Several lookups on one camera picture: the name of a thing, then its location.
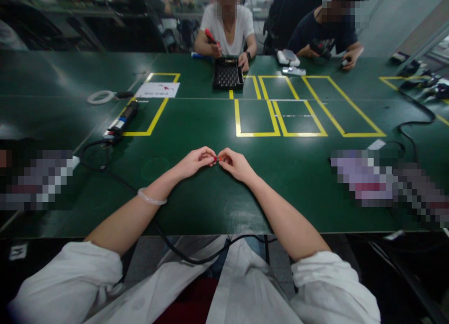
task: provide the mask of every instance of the white lab coat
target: white lab coat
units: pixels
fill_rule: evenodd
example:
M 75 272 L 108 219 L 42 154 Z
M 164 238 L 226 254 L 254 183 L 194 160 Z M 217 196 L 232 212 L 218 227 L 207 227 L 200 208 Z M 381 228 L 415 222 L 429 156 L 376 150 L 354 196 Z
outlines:
M 191 257 L 210 256 L 226 239 L 218 237 Z M 200 245 L 190 245 L 190 252 Z M 182 243 L 176 246 L 181 249 Z M 173 259 L 167 253 L 152 276 L 91 315 L 92 306 L 104 302 L 120 280 L 122 263 L 118 254 L 90 242 L 68 243 L 23 282 L 8 308 L 20 323 L 153 323 L 213 263 L 193 266 Z M 299 292 L 289 301 L 270 266 L 245 240 L 236 242 L 229 248 L 207 324 L 380 322 L 375 297 L 338 255 L 318 252 L 291 270 Z

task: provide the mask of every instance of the yellow tape outline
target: yellow tape outline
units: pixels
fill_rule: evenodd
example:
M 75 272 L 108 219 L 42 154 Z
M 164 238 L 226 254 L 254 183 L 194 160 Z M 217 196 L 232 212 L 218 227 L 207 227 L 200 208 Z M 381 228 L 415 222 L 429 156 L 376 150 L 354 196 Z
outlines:
M 425 79 L 425 77 L 422 76 L 411 76 L 411 77 L 402 77 L 402 76 L 381 76 L 379 77 L 379 80 L 381 80 L 383 83 L 385 83 L 387 86 L 389 86 L 391 89 L 398 91 L 398 87 L 396 87 L 394 84 L 389 82 L 388 80 L 391 79 L 402 79 L 402 80 L 408 80 L 408 79 Z M 449 100 L 443 100 L 445 103 L 449 104 Z M 436 115 L 436 118 L 438 118 L 440 121 L 442 121 L 444 124 L 449 126 L 449 121 L 445 119 L 444 117 L 440 115 Z
M 386 137 L 386 134 L 382 132 L 374 123 L 372 120 L 370 120 L 365 113 L 354 103 L 352 100 L 345 94 L 345 92 L 335 83 L 335 81 L 330 76 L 302 76 L 303 82 L 309 89 L 310 93 L 312 94 L 313 98 L 318 102 L 319 106 L 323 109 L 327 117 L 331 120 L 331 122 L 334 124 L 334 126 L 337 128 L 337 130 L 340 132 L 340 134 L 345 138 L 366 138 L 366 137 Z M 362 118 L 365 120 L 366 123 L 370 125 L 370 127 L 373 128 L 375 132 L 369 132 L 369 133 L 346 133 L 344 129 L 341 127 L 341 125 L 337 122 L 335 117 L 331 114 L 329 109 L 326 108 L 326 106 L 323 104 L 323 102 L 319 99 L 317 93 L 313 90 L 312 86 L 310 85 L 309 81 L 307 79 L 327 79 L 330 84 L 340 93 L 341 96 L 357 111 L 357 113 L 362 116 Z
M 244 76 L 244 78 L 252 79 L 254 83 L 254 89 L 256 90 L 257 99 L 261 100 L 261 92 L 259 90 L 259 85 L 257 84 L 257 79 L 254 75 Z M 229 98 L 234 100 L 234 110 L 235 110 L 235 132 L 237 137 L 280 137 L 281 132 L 279 131 L 279 127 L 276 122 L 275 113 L 273 111 L 273 106 L 270 101 L 267 101 L 268 111 L 270 113 L 271 122 L 273 124 L 274 132 L 248 132 L 242 133 L 242 127 L 240 124 L 240 107 L 239 100 L 234 98 L 234 91 L 229 91 Z
M 174 80 L 173 83 L 178 82 L 179 77 L 181 76 L 181 74 L 179 73 L 151 73 L 150 75 L 148 75 L 148 77 L 146 78 L 145 82 L 149 82 L 151 80 L 151 78 L 154 75 L 160 75 L 160 76 L 174 76 Z M 137 100 L 136 97 L 133 97 L 128 104 L 130 104 L 132 101 Z M 156 113 L 156 115 L 154 116 L 153 120 L 151 121 L 150 126 L 148 127 L 148 130 L 145 132 L 125 132 L 123 135 L 127 136 L 127 137 L 144 137 L 144 136 L 151 136 L 151 134 L 153 133 L 154 128 L 156 127 L 156 124 L 158 123 L 158 120 L 160 118 L 160 116 L 162 115 L 162 112 L 165 109 L 165 106 L 168 103 L 169 98 L 166 97 L 164 98 L 164 100 L 162 101 L 162 104 L 159 106 L 159 109 Z
M 261 75 L 259 76 L 259 82 L 262 87 L 263 96 L 267 101 L 269 100 L 269 97 L 263 79 L 285 79 L 287 81 L 287 84 L 289 85 L 293 97 L 296 100 L 299 100 L 299 96 L 288 77 L 283 75 Z M 284 119 L 282 117 L 281 110 L 279 109 L 277 102 L 273 101 L 273 106 L 275 108 L 277 119 L 279 120 L 279 125 L 281 126 L 282 134 L 284 135 L 284 137 L 328 137 L 326 130 L 324 130 L 323 125 L 321 125 L 321 122 L 315 115 L 315 112 L 313 111 L 313 108 L 310 106 L 310 103 L 307 100 L 303 101 L 303 103 L 307 107 L 307 110 L 309 111 L 310 115 L 312 115 L 312 118 L 320 132 L 288 132 L 287 127 L 285 126 Z

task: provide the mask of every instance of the black component tray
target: black component tray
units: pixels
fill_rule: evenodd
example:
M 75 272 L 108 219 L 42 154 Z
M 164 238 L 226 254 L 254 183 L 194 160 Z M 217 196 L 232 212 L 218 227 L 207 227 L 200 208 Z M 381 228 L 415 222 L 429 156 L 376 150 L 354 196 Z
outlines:
M 238 58 L 220 58 L 215 60 L 215 90 L 242 90 L 243 73 Z

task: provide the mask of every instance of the paper sign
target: paper sign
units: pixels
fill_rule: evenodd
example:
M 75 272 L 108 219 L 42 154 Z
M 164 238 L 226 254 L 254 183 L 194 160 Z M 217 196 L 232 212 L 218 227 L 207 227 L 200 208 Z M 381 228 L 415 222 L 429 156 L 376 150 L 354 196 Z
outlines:
M 180 83 L 146 82 L 137 90 L 137 98 L 173 98 L 176 97 Z

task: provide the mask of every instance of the red soldering iron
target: red soldering iron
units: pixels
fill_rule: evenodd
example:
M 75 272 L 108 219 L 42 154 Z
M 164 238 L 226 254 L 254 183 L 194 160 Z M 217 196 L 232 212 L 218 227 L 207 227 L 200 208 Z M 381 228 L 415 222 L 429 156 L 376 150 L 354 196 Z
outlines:
M 219 47 L 221 47 L 220 43 L 215 40 L 213 34 L 209 31 L 209 29 L 206 29 L 204 31 L 204 33 L 206 34 L 207 38 L 209 39 L 209 43 L 213 43 L 213 44 L 216 44 Z

